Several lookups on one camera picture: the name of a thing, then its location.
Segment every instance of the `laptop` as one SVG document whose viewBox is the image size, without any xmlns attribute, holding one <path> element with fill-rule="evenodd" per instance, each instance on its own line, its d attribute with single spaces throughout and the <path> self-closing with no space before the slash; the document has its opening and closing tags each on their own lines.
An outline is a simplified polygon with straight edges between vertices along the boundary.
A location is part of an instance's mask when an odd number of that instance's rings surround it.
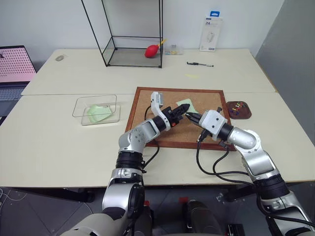
<svg viewBox="0 0 315 236">
<path fill-rule="evenodd" d="M 35 74 L 24 46 L 0 47 L 0 117 L 10 113 Z"/>
</svg>

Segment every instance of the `floor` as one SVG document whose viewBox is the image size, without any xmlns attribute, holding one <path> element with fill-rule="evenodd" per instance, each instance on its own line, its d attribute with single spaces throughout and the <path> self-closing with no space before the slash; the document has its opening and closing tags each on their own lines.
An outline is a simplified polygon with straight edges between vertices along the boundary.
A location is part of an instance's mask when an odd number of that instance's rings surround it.
<svg viewBox="0 0 315 236">
<path fill-rule="evenodd" d="M 314 220 L 315 183 L 299 183 L 290 189 Z M 4 203 L 0 206 L 0 236 L 59 236 L 91 211 L 101 212 L 104 191 L 97 189 L 95 201 L 83 204 L 33 194 L 25 196 L 25 193 L 12 190 L 9 193 L 10 198 L 23 199 L 4 201 L 5 196 L 1 197 L 0 201 Z M 223 228 L 227 223 L 242 223 L 246 235 L 270 235 L 265 219 L 255 205 L 255 196 L 223 204 L 216 199 L 223 191 L 225 190 L 210 187 L 146 190 L 146 200 L 150 201 L 150 208 L 154 210 L 154 236 L 184 232 L 182 204 L 179 203 L 181 197 L 202 201 L 213 211 Z"/>
</svg>

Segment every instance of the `light green paper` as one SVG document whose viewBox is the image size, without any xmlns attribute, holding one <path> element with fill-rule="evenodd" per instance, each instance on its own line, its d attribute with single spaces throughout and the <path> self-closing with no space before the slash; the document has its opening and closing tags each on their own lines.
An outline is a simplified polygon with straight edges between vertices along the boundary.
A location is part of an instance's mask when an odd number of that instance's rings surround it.
<svg viewBox="0 0 315 236">
<path fill-rule="evenodd" d="M 184 99 L 184 100 L 179 101 L 179 102 L 176 102 L 176 104 L 177 104 L 178 106 L 180 106 L 180 105 L 182 105 L 182 104 L 185 104 L 185 103 L 186 103 L 186 104 L 190 104 L 189 109 L 188 109 L 187 112 L 199 113 L 198 111 L 195 110 L 195 108 L 193 107 L 192 101 L 191 101 L 189 98 Z"/>
<path fill-rule="evenodd" d="M 112 115 L 112 111 L 110 110 L 109 106 L 100 107 L 94 104 L 90 107 L 87 114 L 89 115 L 89 120 L 91 123 L 97 123 L 110 117 Z"/>
</svg>

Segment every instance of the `pink screen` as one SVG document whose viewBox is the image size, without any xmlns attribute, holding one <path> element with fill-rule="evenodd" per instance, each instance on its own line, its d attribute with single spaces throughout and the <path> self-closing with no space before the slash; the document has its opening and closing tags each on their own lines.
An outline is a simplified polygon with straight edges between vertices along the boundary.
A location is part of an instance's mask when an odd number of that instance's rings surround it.
<svg viewBox="0 0 315 236">
<path fill-rule="evenodd" d="M 0 49 L 0 83 L 30 81 L 35 74 L 24 48 Z"/>
</svg>

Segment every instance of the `black metal frame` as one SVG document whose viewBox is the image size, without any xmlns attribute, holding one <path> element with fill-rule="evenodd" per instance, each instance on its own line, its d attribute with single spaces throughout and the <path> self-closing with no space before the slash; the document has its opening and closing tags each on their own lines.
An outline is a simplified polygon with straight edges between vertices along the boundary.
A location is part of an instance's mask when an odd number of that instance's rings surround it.
<svg viewBox="0 0 315 236">
<path fill-rule="evenodd" d="M 108 43 L 107 43 L 105 49 L 103 50 L 103 52 L 102 52 L 102 50 L 101 50 L 101 48 L 100 48 L 100 46 L 99 46 L 99 42 L 98 42 L 98 40 L 97 40 L 96 34 L 95 34 L 95 32 L 94 32 L 92 23 L 91 23 L 91 21 L 90 21 L 89 15 L 88 15 L 88 12 L 87 12 L 86 7 L 85 7 L 85 5 L 84 5 L 84 0 L 81 0 L 81 3 L 82 3 L 82 5 L 83 5 L 85 14 L 86 14 L 86 16 L 87 16 L 87 18 L 88 18 L 90 27 L 91 27 L 92 32 L 93 32 L 93 35 L 94 35 L 94 38 L 95 38 L 95 40 L 96 40 L 97 47 L 98 47 L 99 52 L 100 52 L 100 54 L 101 54 L 101 56 L 102 56 L 102 58 L 103 58 L 103 61 L 104 61 L 104 63 L 105 63 L 105 66 L 158 67 L 158 68 L 162 68 L 162 62 L 163 62 L 163 45 L 161 45 L 161 42 L 163 41 L 163 0 L 158 0 L 159 37 L 148 37 L 148 36 L 121 36 L 121 35 L 118 35 L 118 36 L 117 36 L 117 35 L 113 35 L 113 34 L 112 34 L 112 30 L 111 30 L 110 25 L 109 25 L 108 17 L 107 17 L 107 14 L 106 14 L 105 6 L 104 6 L 104 1 L 105 1 L 105 0 L 101 0 L 111 37 L 110 37 L 110 39 L 109 39 L 109 41 L 108 41 Z M 121 37 L 125 37 L 125 38 L 159 38 L 159 43 L 160 43 L 160 45 L 161 45 L 160 48 L 159 48 L 159 52 L 160 52 L 160 60 L 159 60 L 159 61 L 160 61 L 160 65 L 157 65 L 157 66 L 146 66 L 146 65 L 112 65 L 112 64 L 110 64 L 110 61 L 111 61 L 111 59 L 112 59 L 112 57 L 113 57 L 115 51 L 118 50 L 118 49 L 146 49 L 146 48 L 121 48 L 121 47 L 116 47 L 115 41 L 114 41 L 114 38 L 115 38 L 115 37 L 117 37 L 117 38 L 118 38 L 118 37 L 120 37 L 120 38 L 121 38 Z M 106 63 L 103 54 L 104 54 L 105 50 L 107 49 L 107 47 L 108 47 L 108 45 L 109 45 L 109 43 L 110 43 L 111 41 L 113 41 L 113 44 L 114 44 L 114 51 L 113 51 L 113 53 L 112 53 L 112 55 L 111 55 L 111 57 L 110 57 L 108 63 Z"/>
</svg>

